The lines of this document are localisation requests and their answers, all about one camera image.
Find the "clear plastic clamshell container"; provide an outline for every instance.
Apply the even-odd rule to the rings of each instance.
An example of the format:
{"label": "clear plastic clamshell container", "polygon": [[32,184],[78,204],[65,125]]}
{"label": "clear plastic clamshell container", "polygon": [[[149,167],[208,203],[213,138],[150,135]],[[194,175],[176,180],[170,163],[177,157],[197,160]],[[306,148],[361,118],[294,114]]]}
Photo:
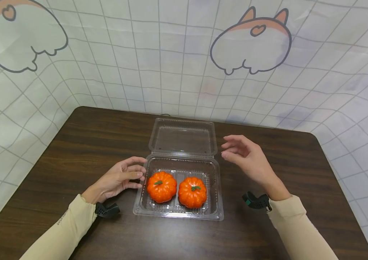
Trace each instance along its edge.
{"label": "clear plastic clamshell container", "polygon": [[[152,130],[146,157],[146,178],[134,205],[137,215],[185,217],[205,220],[223,220],[220,169],[214,155],[217,153],[214,123],[202,121],[157,118]],[[177,181],[177,193],[168,202],[156,203],[147,192],[148,179],[164,171]],[[179,184],[187,177],[203,180],[207,201],[201,208],[189,209],[178,200]]]}

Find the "corgi ear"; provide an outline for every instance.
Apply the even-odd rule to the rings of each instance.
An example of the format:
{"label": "corgi ear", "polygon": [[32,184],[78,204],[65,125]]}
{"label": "corgi ear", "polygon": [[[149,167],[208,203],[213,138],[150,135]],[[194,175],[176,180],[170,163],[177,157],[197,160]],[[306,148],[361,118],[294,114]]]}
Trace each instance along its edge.
{"label": "corgi ear", "polygon": [[283,8],[282,10],[280,10],[279,13],[275,16],[275,19],[286,25],[288,21],[288,9]]}
{"label": "corgi ear", "polygon": [[242,18],[239,20],[239,23],[255,19],[255,17],[256,17],[256,9],[254,6],[252,6],[249,9],[247,9],[246,13],[244,13]]}

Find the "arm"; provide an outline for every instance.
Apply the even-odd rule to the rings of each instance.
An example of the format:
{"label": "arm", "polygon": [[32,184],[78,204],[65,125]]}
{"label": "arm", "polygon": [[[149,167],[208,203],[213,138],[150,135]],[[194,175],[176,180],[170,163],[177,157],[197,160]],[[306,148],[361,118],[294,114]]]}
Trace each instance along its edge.
{"label": "arm", "polygon": [[268,194],[272,224],[292,260],[338,260],[318,230],[309,221],[301,200],[291,195],[272,170],[260,146],[244,136],[226,136],[222,157],[238,165]]}
{"label": "arm", "polygon": [[127,188],[140,188],[141,184],[129,180],[144,180],[143,166],[145,158],[131,157],[115,164],[95,184],[70,203],[63,216],[47,230],[22,255],[20,260],[67,260],[80,239],[96,219],[94,210],[97,202],[103,203]]}

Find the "brown tabletop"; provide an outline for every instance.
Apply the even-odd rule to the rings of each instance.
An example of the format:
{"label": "brown tabletop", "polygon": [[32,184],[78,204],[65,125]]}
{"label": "brown tabletop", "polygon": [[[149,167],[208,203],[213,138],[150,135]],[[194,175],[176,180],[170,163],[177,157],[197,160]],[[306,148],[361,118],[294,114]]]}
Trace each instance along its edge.
{"label": "brown tabletop", "polygon": [[[19,259],[66,211],[77,194],[115,162],[150,154],[156,115],[77,108],[0,212],[0,259]],[[368,244],[326,157],[309,133],[215,123],[217,146],[229,134],[261,145],[288,190],[298,195],[313,224],[340,260],[368,259]],[[71,259],[287,259],[263,211],[241,195],[260,190],[238,167],[220,165],[224,221],[136,216],[136,190],[117,197],[121,214],[97,218]]]}

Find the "beige sleeve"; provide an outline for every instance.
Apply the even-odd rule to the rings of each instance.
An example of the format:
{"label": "beige sleeve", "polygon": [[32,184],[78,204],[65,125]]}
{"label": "beige sleeve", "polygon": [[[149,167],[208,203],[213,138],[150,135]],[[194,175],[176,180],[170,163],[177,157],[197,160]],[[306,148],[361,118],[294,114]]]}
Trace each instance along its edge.
{"label": "beige sleeve", "polygon": [[96,219],[95,207],[77,195],[64,215],[35,241],[20,260],[67,260]]}
{"label": "beige sleeve", "polygon": [[268,213],[292,260],[338,260],[331,247],[307,217],[307,211],[292,196],[287,200],[269,200]]}

